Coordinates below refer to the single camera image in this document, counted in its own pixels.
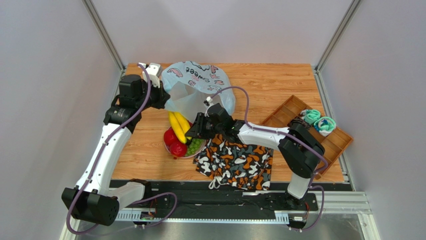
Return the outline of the green grape bunch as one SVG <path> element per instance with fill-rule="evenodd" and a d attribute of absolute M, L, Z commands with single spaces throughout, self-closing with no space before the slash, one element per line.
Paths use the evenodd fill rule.
<path fill-rule="evenodd" d="M 191 140 L 191 143 L 187 145 L 187 151 L 185 156 L 192 156 L 195 155 L 199 149 L 204 145 L 205 141 L 203 139 L 195 139 L 193 138 Z"/>

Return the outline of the yellow banana bunch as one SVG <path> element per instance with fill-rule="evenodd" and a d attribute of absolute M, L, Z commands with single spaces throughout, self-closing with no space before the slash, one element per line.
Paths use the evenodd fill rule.
<path fill-rule="evenodd" d="M 191 137 L 187 137 L 186 133 L 190 130 L 191 126 L 188 120 L 179 112 L 173 111 L 168 112 L 168 119 L 177 139 L 181 143 L 189 145 L 191 143 Z"/>

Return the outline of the light blue plastic bag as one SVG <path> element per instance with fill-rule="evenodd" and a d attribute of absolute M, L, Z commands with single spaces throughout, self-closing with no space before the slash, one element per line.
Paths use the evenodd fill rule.
<path fill-rule="evenodd" d="M 230 87 L 228 75 L 212 64 L 199 64 L 194 61 L 180 61 L 171 64 L 161 73 L 161 80 L 170 99 L 164 109 L 182 114 L 191 123 L 200 112 L 205 112 L 204 101 L 212 97 L 213 103 L 220 103 L 229 114 L 235 112 L 236 97 Z"/>

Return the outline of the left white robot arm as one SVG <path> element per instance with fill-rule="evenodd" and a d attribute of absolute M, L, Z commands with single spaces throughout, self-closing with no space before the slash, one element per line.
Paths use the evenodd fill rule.
<path fill-rule="evenodd" d="M 121 209 L 142 200 L 145 193 L 150 192 L 151 186 L 146 180 L 132 179 L 115 190 L 110 189 L 110 182 L 126 143 L 142 118 L 142 111 L 164 109 L 170 95 L 159 77 L 150 73 L 125 75 L 118 88 L 118 95 L 105 113 L 102 133 L 89 165 L 75 186 L 62 192 L 68 220 L 74 218 L 110 226 Z"/>

